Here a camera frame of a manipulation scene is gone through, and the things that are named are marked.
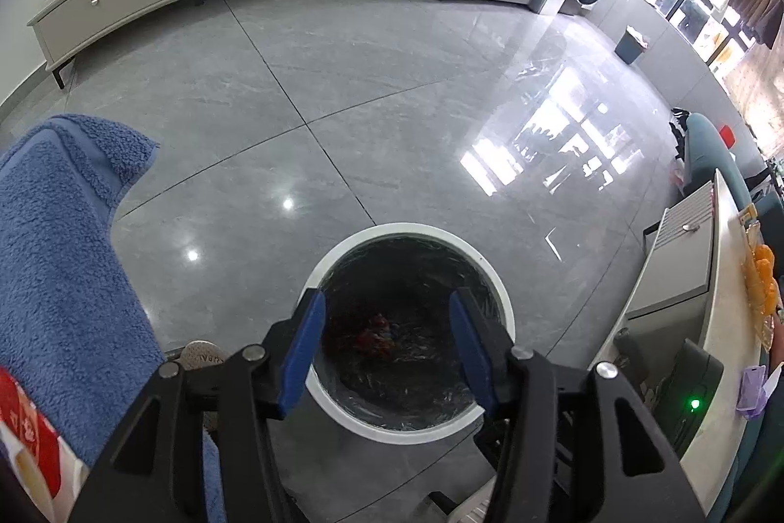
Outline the white red fries bag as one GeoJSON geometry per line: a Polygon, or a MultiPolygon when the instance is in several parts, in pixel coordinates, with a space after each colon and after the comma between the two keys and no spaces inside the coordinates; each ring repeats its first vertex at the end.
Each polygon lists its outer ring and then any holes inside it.
{"type": "Polygon", "coordinates": [[[37,409],[21,385],[1,370],[1,457],[12,483],[47,522],[66,522],[89,474],[86,464],[37,409]]]}

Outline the blue terry towel mat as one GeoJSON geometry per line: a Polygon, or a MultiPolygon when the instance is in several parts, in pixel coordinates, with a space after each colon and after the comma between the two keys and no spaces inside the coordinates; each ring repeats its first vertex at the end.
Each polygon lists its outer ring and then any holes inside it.
{"type": "Polygon", "coordinates": [[[58,114],[1,156],[1,369],[86,466],[167,362],[110,239],[157,149],[58,114]]]}

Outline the white side table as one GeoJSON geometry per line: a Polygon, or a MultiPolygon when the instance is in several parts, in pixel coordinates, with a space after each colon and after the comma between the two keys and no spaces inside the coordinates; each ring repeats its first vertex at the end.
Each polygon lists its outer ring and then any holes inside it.
{"type": "Polygon", "coordinates": [[[682,457],[705,512],[719,500],[747,430],[736,413],[741,373],[763,354],[745,285],[747,248],[741,212],[716,173],[664,212],[625,307],[594,356],[595,362],[614,360],[614,337],[627,328],[655,384],[670,373],[685,340],[723,365],[682,457]]]}

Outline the small grey waste bin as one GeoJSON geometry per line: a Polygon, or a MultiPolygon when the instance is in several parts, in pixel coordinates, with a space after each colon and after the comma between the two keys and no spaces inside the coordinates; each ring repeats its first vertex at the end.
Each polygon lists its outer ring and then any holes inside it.
{"type": "Polygon", "coordinates": [[[623,36],[615,45],[614,53],[626,65],[634,64],[648,48],[646,37],[639,30],[627,25],[623,36]]]}

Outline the red chip bag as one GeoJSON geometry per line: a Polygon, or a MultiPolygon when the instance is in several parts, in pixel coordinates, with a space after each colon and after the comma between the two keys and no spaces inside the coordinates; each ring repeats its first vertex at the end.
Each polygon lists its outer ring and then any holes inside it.
{"type": "Polygon", "coordinates": [[[356,337],[355,348],[359,352],[385,360],[396,356],[399,350],[396,324],[385,319],[383,315],[372,316],[367,326],[356,337]]]}

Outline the white round trash bin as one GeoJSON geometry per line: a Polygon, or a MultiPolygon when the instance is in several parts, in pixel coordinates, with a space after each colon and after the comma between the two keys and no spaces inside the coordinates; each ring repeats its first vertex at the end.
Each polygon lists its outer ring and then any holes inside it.
{"type": "Polygon", "coordinates": [[[306,385],[331,420],[368,441],[416,446],[481,417],[461,377],[449,298],[468,288],[480,311],[508,333],[515,331],[515,312],[476,248],[433,225],[375,225],[330,249],[306,284],[325,297],[324,330],[306,385]],[[396,324],[399,350],[389,360],[355,348],[376,315],[396,324]]]}

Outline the teal sofa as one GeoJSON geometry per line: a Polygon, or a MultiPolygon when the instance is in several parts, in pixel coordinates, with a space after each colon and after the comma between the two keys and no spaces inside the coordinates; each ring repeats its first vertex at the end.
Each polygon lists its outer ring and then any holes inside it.
{"type": "Polygon", "coordinates": [[[703,114],[688,113],[682,118],[685,129],[683,142],[683,163],[685,180],[683,194],[689,195],[696,188],[713,178],[719,171],[734,197],[739,210],[754,203],[764,234],[773,234],[783,229],[783,196],[775,187],[769,188],[764,195],[754,195],[754,191],[772,178],[769,167],[756,175],[744,178],[730,149],[727,148],[719,130],[703,114]]]}

